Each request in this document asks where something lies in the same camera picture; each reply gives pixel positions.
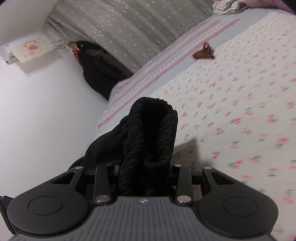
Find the black pants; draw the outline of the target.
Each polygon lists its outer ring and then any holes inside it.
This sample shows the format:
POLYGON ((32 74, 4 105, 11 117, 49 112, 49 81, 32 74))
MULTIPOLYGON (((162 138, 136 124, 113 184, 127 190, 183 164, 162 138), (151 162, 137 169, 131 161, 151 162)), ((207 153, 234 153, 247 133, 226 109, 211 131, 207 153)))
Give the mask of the black pants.
POLYGON ((120 196, 172 195, 170 169, 177 125, 178 113, 166 101, 139 98, 113 130, 93 141, 84 157, 72 164, 85 168, 76 190, 89 199, 96 167, 114 164, 120 168, 115 182, 120 196))

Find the pink striped blanket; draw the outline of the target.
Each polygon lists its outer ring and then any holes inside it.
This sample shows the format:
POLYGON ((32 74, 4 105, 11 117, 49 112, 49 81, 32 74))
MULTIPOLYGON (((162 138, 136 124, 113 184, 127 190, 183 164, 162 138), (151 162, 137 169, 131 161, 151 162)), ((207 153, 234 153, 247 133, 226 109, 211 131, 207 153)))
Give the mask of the pink striped blanket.
POLYGON ((163 52, 157 54, 131 78, 115 85, 109 98, 107 110, 104 112, 98 127, 109 122, 142 91, 201 48, 204 42, 215 38, 238 21, 239 19, 203 21, 182 35, 163 52))

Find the black hanging clothes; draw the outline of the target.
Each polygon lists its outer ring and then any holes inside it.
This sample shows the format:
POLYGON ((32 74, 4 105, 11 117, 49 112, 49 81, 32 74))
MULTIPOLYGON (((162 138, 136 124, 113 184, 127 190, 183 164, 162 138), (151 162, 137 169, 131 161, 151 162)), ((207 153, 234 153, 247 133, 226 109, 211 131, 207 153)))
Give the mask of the black hanging clothes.
POLYGON ((122 63, 93 42, 69 42, 68 46, 83 69, 85 81, 106 100, 115 85, 133 76, 122 63))

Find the cherry print bed sheet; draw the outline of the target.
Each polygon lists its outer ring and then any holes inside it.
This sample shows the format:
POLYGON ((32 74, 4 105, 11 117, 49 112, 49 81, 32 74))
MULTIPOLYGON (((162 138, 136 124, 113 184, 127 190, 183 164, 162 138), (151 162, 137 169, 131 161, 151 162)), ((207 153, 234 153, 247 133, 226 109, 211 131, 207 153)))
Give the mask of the cherry print bed sheet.
POLYGON ((153 93, 179 117, 174 163, 211 166, 271 197, 295 239, 295 16, 269 13, 153 93))

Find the grey star curtain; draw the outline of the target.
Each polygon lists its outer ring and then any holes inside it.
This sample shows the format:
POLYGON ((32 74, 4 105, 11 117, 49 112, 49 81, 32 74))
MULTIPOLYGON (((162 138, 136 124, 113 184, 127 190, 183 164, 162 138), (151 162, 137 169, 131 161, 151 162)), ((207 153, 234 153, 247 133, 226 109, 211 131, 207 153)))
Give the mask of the grey star curtain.
POLYGON ((46 26, 67 41, 95 42, 135 73, 213 14, 213 1, 59 1, 46 26))

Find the brown hair claw clip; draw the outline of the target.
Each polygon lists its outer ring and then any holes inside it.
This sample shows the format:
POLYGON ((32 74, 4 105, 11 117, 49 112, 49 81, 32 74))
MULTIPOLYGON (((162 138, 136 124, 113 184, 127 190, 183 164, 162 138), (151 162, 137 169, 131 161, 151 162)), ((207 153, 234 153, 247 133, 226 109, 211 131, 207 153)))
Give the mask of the brown hair claw clip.
POLYGON ((214 59, 214 52, 209 43, 204 42, 202 50, 195 52, 192 57, 194 59, 214 59))

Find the striped folded garment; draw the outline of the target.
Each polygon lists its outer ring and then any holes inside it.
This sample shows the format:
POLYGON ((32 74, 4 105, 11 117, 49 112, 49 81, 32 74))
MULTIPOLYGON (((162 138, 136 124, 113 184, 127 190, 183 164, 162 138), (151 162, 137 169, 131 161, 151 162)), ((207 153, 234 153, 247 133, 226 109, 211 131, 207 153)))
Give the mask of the striped folded garment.
POLYGON ((248 6, 244 1, 224 0, 214 1, 212 8, 214 15, 229 15, 241 13, 248 9, 248 6))

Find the mauve velvet quilt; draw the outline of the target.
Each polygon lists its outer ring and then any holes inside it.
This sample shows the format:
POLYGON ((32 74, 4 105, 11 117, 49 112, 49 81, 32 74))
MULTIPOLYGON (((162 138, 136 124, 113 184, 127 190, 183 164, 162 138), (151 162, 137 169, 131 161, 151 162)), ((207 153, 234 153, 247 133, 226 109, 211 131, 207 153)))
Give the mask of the mauve velvet quilt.
POLYGON ((289 9, 289 7, 281 0, 244 0, 244 2, 250 8, 274 7, 279 9, 289 9))

